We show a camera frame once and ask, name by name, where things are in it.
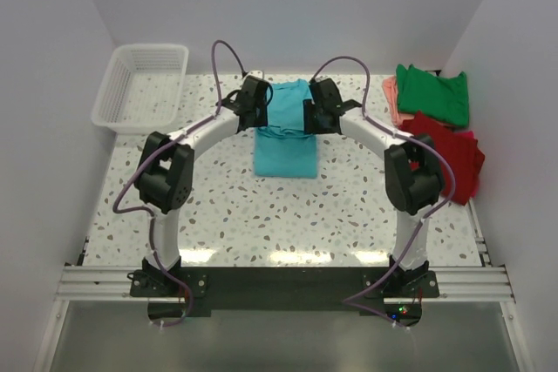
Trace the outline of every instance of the folded clothes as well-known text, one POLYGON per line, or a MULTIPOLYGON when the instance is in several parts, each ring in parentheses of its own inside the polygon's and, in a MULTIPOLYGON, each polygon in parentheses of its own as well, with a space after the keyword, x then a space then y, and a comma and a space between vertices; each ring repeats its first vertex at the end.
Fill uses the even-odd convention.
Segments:
MULTIPOLYGON (((455 132, 455 135, 459 135, 460 137, 464 137, 466 139, 475 139, 474 132, 472 132, 472 131, 455 132)), ((480 172, 480 168, 482 167, 483 163, 484 163, 484 154, 482 154, 482 160, 480 160, 479 158, 476 159, 475 165, 479 166, 479 172, 480 172)), ((472 198, 474 198, 474 196, 479 191, 479 184, 480 184, 479 177, 477 176, 477 180, 475 181, 473 191, 471 192, 471 197, 472 198)))
MULTIPOLYGON (((477 146, 478 141, 451 132, 422 112, 418 112, 413 120, 405 121, 401 128, 414 135, 426 133, 432 137, 436 150, 447 160, 455 175, 455 194, 452 200, 465 205, 475 192, 480 169, 485 161, 485 155, 477 146)), ((442 194, 447 196, 451 180, 443 165, 442 173, 446 181, 442 194)))
MULTIPOLYGON (((385 98, 390 109, 391 122, 394 126, 401 126, 403 121, 415 118, 411 113, 399 112, 398 110, 398 81, 395 76, 391 76, 382 82, 385 98)), ((452 126, 442 121, 438 121, 442 125, 452 126)))
POLYGON ((467 78, 461 72, 456 78, 440 78, 409 66, 396 69, 398 110, 425 115, 457 127, 469 125, 469 93, 467 78))
POLYGON ((256 175, 283 178, 317 176, 316 136, 304 134, 303 100, 309 98, 312 95, 305 80, 273 85, 273 98, 268 105, 268 126, 255 130, 256 175))

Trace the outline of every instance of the laundry basket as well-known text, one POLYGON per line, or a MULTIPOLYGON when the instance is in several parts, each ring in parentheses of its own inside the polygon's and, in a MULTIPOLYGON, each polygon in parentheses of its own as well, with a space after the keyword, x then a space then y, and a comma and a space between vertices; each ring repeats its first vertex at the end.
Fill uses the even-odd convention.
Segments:
POLYGON ((93 124, 119 134, 165 131, 176 119, 187 60, 183 45, 117 48, 93 107, 93 124))

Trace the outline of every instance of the terrazzo surface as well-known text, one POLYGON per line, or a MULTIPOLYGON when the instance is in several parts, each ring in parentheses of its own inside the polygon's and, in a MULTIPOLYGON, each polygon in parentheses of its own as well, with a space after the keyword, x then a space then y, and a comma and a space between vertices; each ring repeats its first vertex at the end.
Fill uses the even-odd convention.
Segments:
MULTIPOLYGON (((364 77, 330 75, 344 100, 362 99, 364 77)), ((266 75, 272 83, 311 75, 266 75)), ((381 82, 372 76, 367 109, 390 123, 381 82)), ((224 94, 240 85, 221 77, 224 94)), ((211 75, 184 82, 178 129, 208 115, 216 93, 211 75)), ((139 266, 147 249, 143 213, 116 215, 112 203, 133 174, 146 136, 119 135, 96 214, 89 227, 87 266, 139 266)), ((194 166, 194 190, 180 212, 182 264, 190 266, 384 266, 395 243, 396 214, 384 191, 383 162, 345 136, 318 137, 317 179, 253 174, 254 133, 223 140, 194 166)), ((140 204, 132 189, 124 206, 140 204)), ((480 266, 471 214, 451 204, 430 224, 431 266, 480 266)))

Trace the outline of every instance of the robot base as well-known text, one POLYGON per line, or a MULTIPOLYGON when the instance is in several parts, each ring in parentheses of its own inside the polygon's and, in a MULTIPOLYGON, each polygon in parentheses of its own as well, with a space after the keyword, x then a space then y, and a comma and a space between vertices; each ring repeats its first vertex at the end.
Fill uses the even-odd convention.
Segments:
MULTIPOLYGON (((342 300, 370 286, 387 270, 388 267, 181 267, 179 261, 169 273, 192 289, 195 304, 190 316, 209 317, 213 310, 354 311, 342 300)), ((132 281, 132 297, 178 296, 178 286, 146 260, 143 268, 128 278, 132 281)), ((418 303, 386 304, 384 298, 419 297, 439 297, 436 274, 428 270, 427 263, 413 271, 396 271, 361 302, 395 321, 414 325, 422 314, 418 303)), ((150 302, 147 311, 151 320, 182 315, 178 303, 150 302)))

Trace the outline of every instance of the pink cloth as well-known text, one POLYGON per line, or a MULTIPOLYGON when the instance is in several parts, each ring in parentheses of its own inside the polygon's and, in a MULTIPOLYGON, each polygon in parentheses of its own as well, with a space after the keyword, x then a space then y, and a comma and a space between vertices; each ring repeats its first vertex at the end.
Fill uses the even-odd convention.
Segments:
POLYGON ((398 81, 395 76, 391 76, 382 82, 382 89, 390 108, 391 122, 395 126, 401 126, 403 121, 415 118, 410 113, 399 113, 398 111, 398 81))

